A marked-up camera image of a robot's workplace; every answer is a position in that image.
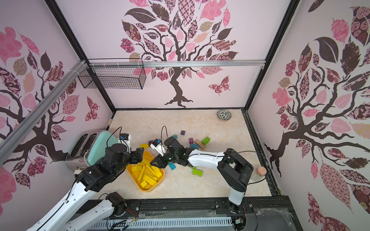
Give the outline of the yellow rectangular block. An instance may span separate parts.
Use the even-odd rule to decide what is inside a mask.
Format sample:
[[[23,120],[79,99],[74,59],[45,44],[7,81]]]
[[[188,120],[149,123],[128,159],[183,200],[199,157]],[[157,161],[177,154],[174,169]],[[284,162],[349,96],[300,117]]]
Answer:
[[[157,167],[155,167],[155,166],[151,166],[151,168],[155,171],[155,173],[160,172],[160,169],[159,169],[159,168],[157,168]]]

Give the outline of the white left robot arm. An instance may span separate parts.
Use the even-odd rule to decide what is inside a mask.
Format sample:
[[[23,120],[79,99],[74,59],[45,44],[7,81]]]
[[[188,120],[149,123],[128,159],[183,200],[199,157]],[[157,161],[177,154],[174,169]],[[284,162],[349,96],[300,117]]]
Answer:
[[[127,204],[122,196],[113,192],[93,209],[74,220],[71,219],[86,202],[121,175],[129,164],[142,162],[144,151],[142,147],[130,151],[121,143],[106,148],[105,156],[83,170],[75,179],[69,192],[29,230],[84,231],[101,219],[124,214]]]

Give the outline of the long yellow block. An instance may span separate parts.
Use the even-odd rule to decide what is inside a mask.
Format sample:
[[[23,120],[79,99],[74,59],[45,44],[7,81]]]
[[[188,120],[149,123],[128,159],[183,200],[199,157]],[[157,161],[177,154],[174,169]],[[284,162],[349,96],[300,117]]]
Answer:
[[[143,177],[143,180],[145,180],[148,184],[150,184],[151,186],[155,186],[157,184],[157,181],[155,181],[153,178],[151,178],[150,176],[148,175],[145,175]]]

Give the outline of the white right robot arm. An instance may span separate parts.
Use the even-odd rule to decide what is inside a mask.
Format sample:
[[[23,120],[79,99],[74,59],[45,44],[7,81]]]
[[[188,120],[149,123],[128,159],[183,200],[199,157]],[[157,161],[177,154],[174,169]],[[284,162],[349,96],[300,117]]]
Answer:
[[[185,167],[218,170],[231,187],[229,203],[236,207],[241,206],[254,168],[234,149],[228,148],[218,153],[205,152],[193,147],[185,148],[174,137],[169,137],[164,143],[155,139],[150,148],[159,153],[151,161],[151,165],[161,169],[170,163],[176,163]]]

